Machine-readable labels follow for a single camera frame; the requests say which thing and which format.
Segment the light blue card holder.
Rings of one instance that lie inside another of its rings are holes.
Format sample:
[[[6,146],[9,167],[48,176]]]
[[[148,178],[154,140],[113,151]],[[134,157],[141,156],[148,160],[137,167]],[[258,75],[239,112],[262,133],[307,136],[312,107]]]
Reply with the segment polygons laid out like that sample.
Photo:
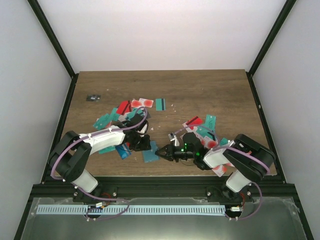
[[[144,163],[151,163],[158,161],[160,159],[159,156],[156,155],[156,151],[158,150],[157,144],[155,141],[150,142],[150,150],[144,150],[142,151],[142,157]]]

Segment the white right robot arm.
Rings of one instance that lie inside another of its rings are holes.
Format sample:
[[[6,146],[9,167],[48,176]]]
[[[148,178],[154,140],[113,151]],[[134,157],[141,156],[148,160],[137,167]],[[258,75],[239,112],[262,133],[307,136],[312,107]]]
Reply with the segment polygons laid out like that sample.
[[[240,196],[240,191],[251,183],[258,183],[270,172],[276,159],[275,154],[244,134],[238,134],[233,141],[208,149],[193,132],[183,135],[183,145],[178,145],[174,134],[169,144],[155,151],[167,161],[193,160],[201,170],[213,170],[220,165],[232,164],[233,172],[222,188],[223,198],[229,202]]]

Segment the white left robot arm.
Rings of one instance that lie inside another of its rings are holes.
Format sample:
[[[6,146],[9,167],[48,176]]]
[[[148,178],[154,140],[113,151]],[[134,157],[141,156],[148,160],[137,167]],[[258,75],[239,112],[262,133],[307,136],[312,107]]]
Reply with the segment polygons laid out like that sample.
[[[135,114],[130,120],[117,121],[91,133],[68,131],[49,155],[51,177],[77,186],[89,201],[97,202],[102,196],[102,189],[98,180],[86,170],[89,157],[102,149],[124,144],[135,152],[150,150],[148,127],[145,113]]]

